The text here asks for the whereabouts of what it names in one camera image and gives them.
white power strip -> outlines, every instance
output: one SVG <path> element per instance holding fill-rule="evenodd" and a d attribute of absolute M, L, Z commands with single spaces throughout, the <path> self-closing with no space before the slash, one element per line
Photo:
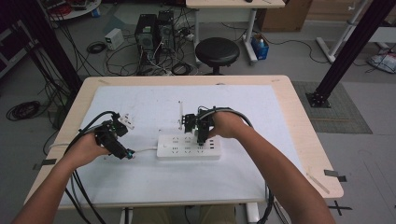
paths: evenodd
<path fill-rule="evenodd" d="M 160 160 L 218 160 L 220 155 L 220 140 L 217 136 L 207 139 L 201 147 L 192 133 L 160 135 L 158 139 L 157 157 Z"/>

black stool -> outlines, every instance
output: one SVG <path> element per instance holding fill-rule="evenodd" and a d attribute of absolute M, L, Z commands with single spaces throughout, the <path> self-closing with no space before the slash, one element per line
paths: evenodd
<path fill-rule="evenodd" d="M 212 37 L 197 45 L 195 55 L 199 61 L 213 67 L 213 73 L 208 75 L 220 75 L 221 66 L 230 66 L 239 57 L 239 48 L 229 39 Z"/>

gray floor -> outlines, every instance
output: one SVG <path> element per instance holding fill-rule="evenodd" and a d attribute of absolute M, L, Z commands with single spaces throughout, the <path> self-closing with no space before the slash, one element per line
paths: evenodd
<path fill-rule="evenodd" d="M 75 39 L 76 45 L 85 54 L 85 48 L 93 41 L 103 40 L 103 36 L 114 26 L 133 32 L 134 26 L 126 24 L 113 15 L 120 7 L 105 5 L 102 7 L 101 18 L 91 18 L 89 15 L 68 21 L 66 24 Z M 134 6 L 139 8 L 158 8 L 158 6 Z M 227 23 L 235 27 L 244 27 L 245 23 Z M 223 36 L 236 39 L 242 33 L 222 26 L 219 23 L 202 25 L 201 38 Z M 313 49 L 312 56 L 319 61 L 326 59 L 315 43 L 317 36 L 323 37 L 330 44 L 343 30 L 343 23 L 313 22 L 305 23 L 300 33 L 265 34 L 274 42 L 296 39 L 304 41 Z M 73 62 L 74 53 L 60 30 L 57 35 L 65 51 Z M 193 63 L 193 47 L 188 43 L 184 51 L 185 60 Z M 370 55 L 376 54 L 375 44 L 368 44 L 358 59 L 357 64 L 363 64 Z M 253 66 L 249 66 L 247 55 L 241 50 L 241 57 L 230 67 L 221 68 L 227 75 L 287 75 L 294 81 L 321 81 L 330 65 L 315 63 L 309 57 L 309 48 L 301 43 L 291 42 L 284 45 L 270 45 L 268 58 Z M 105 54 L 92 55 L 89 62 L 100 72 L 103 72 Z M 137 52 L 129 47 L 112 59 L 113 63 L 126 64 L 136 62 Z M 347 182 L 342 183 L 345 194 L 340 199 L 328 200 L 328 205 L 350 207 L 353 210 L 342 209 L 341 216 L 337 210 L 332 214 L 337 223 L 395 223 L 396 222 L 396 78 L 381 71 L 366 73 L 370 66 L 351 67 L 342 79 L 346 91 L 370 126 L 373 134 L 341 134 L 318 133 L 334 170 L 345 175 Z M 199 67 L 198 75 L 210 70 L 205 65 Z M 88 69 L 92 76 L 97 76 Z M 82 77 L 88 72 L 81 70 Z M 21 209 L 23 201 L 32 186 L 38 171 L 33 167 L 44 158 L 42 147 L 48 137 L 54 132 L 46 116 L 37 119 L 11 122 L 6 119 L 6 112 L 14 105 L 22 102 L 38 100 L 45 102 L 46 96 L 40 91 L 45 81 L 29 58 L 22 59 L 5 77 L 0 80 L 0 111 L 1 124 L 0 143 L 0 220 L 9 223 Z M 120 221 L 120 209 L 99 210 L 108 223 Z M 198 209 L 194 207 L 187 211 L 191 223 L 196 223 Z M 172 209 L 175 223 L 187 223 L 183 207 Z M 246 223 L 243 206 L 237 206 L 238 223 Z M 59 211 L 55 223 L 82 223 L 77 212 Z M 270 216 L 269 223 L 280 223 L 275 212 Z"/>

